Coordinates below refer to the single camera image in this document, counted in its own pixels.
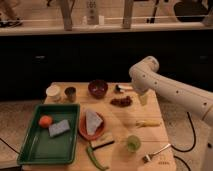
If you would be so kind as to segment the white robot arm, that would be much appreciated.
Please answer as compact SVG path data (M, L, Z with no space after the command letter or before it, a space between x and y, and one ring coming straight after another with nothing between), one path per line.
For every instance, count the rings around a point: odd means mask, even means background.
M182 105L210 127L201 171L213 171L213 92L209 92L157 73L159 62L147 56L129 69L133 89L140 95L149 89L167 100Z

